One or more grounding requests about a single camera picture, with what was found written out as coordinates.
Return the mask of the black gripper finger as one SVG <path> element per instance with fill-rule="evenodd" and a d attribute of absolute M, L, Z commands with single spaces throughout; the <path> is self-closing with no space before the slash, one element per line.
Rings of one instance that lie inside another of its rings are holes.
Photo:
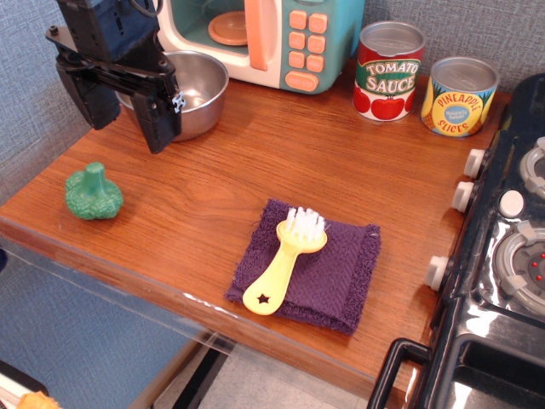
<path fill-rule="evenodd" d="M 151 153 L 162 152 L 181 134 L 181 114 L 157 95 L 135 94 L 131 102 Z"/>
<path fill-rule="evenodd" d="M 85 121 L 95 130 L 102 130 L 115 121 L 121 108 L 115 91 L 99 82 L 89 70 L 70 72 L 57 68 L 72 101 Z"/>

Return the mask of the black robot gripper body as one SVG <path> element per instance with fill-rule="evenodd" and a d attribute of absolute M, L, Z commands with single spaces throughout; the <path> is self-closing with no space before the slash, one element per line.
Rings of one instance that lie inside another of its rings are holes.
<path fill-rule="evenodd" d="M 169 98 L 177 95 L 175 69 L 158 45 L 162 1 L 59 1 L 64 26 L 47 39 L 72 71 L 100 67 L 159 78 Z"/>

